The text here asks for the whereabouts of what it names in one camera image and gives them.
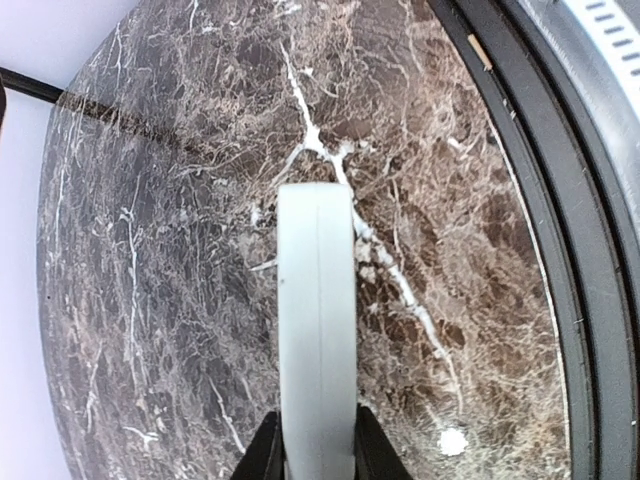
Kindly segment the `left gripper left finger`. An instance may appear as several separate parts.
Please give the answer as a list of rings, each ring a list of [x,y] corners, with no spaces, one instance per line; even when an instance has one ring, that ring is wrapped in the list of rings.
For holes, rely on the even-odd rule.
[[[283,441],[280,415],[266,414],[232,473],[231,480],[282,480]]]

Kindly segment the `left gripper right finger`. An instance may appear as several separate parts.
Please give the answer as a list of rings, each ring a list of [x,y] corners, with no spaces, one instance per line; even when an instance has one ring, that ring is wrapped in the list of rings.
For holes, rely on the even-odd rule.
[[[412,480],[373,412],[357,409],[355,427],[356,479]]]

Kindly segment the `white remote control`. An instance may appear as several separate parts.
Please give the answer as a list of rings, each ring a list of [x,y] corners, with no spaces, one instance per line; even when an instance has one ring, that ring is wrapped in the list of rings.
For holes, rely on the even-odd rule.
[[[278,359],[289,479],[352,479],[357,315],[352,202],[299,183],[277,199]]]

